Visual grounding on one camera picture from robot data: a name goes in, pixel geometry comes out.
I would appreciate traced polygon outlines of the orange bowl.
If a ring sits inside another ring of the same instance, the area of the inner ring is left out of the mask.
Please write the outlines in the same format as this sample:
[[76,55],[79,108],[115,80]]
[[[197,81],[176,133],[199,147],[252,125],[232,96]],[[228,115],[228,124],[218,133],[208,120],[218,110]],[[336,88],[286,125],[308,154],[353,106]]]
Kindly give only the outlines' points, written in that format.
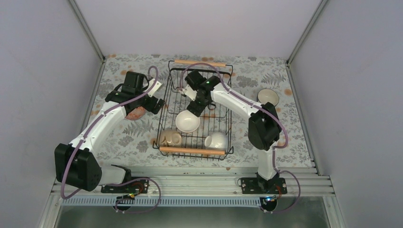
[[184,110],[177,114],[175,125],[177,129],[184,133],[192,133],[200,126],[200,118],[195,116],[188,110]]

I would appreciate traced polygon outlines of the black wire dish rack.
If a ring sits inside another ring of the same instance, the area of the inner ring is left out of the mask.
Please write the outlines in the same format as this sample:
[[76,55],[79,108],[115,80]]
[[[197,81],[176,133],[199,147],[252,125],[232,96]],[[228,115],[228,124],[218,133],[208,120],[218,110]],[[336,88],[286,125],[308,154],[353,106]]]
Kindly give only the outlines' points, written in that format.
[[[214,69],[208,66],[193,66],[188,67],[187,64],[175,63],[173,60],[168,62],[168,72],[167,83],[165,86],[164,101],[165,105],[161,109],[160,120],[158,124],[157,139],[153,142],[154,149],[160,149],[162,143],[160,138],[165,130],[175,130],[178,128],[175,124],[175,119],[177,115],[186,110],[187,106],[190,104],[191,99],[182,95],[178,90],[179,83],[184,86],[186,82],[180,80],[180,78],[185,78],[188,73],[193,70],[197,70],[202,77],[208,79],[212,76],[217,76],[217,70],[222,76],[224,83],[227,86],[231,86],[231,70],[233,66],[225,65],[222,67],[215,67]],[[231,145],[231,122],[232,122],[232,111],[222,104],[212,102],[208,105],[202,112],[200,116],[200,125],[197,130],[192,133],[181,132],[182,137],[181,147],[185,148],[185,152],[163,152],[160,154],[163,156],[172,156],[180,158],[195,158],[195,159],[207,159],[207,160],[224,160],[227,155],[233,153],[233,146]],[[214,132],[220,132],[225,134],[227,148],[224,149],[223,155],[210,155],[210,154],[197,154],[190,153],[192,149],[205,149],[205,139],[208,135]]]

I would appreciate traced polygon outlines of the teal and white bowl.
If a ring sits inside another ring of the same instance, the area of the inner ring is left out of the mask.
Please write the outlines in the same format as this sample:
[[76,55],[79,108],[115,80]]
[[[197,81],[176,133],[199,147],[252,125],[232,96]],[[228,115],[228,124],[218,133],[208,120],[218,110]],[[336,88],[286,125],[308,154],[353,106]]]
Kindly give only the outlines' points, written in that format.
[[279,103],[279,95],[271,89],[261,89],[258,92],[257,101],[262,104],[269,102],[276,106]]

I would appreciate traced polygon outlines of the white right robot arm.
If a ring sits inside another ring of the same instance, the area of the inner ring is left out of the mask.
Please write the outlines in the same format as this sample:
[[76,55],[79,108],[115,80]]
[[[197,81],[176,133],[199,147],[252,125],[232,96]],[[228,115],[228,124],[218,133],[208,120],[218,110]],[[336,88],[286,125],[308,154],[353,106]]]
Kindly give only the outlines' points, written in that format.
[[279,140],[282,132],[274,105],[250,100],[229,88],[218,76],[205,78],[198,70],[189,72],[184,80],[187,86],[182,93],[191,99],[187,110],[192,114],[200,116],[207,106],[215,102],[248,121],[248,139],[259,149],[257,186],[262,193],[270,193],[279,174],[273,167],[269,149]]

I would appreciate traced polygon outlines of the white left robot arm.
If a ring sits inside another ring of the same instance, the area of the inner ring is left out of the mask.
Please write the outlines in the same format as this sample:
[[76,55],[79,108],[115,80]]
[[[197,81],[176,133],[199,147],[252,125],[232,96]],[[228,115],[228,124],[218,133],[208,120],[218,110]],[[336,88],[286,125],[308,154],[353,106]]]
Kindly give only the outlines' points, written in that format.
[[84,129],[68,144],[59,144],[54,152],[57,181],[92,191],[97,186],[109,185],[120,192],[132,187],[129,169],[118,165],[100,165],[96,154],[110,132],[134,109],[142,107],[157,114],[164,105],[163,99],[154,96],[162,86],[157,78],[127,72],[125,80],[105,98],[101,110]]

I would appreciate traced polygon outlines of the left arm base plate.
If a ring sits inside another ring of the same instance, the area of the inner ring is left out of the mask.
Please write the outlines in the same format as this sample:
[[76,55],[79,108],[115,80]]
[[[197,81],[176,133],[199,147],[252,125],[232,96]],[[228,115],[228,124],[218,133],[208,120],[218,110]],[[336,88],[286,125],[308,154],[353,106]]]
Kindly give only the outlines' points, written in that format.
[[146,194],[149,187],[149,180],[142,179],[136,180],[123,186],[105,185],[101,188],[102,193],[116,193],[116,194]]

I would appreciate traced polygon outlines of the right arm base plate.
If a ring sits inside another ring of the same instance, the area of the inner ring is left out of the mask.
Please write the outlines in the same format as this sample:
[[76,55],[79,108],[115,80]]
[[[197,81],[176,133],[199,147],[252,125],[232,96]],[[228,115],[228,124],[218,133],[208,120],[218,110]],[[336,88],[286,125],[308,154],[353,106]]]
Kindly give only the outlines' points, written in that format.
[[237,180],[243,194],[287,194],[284,178],[274,177],[264,180],[258,177],[243,177]]

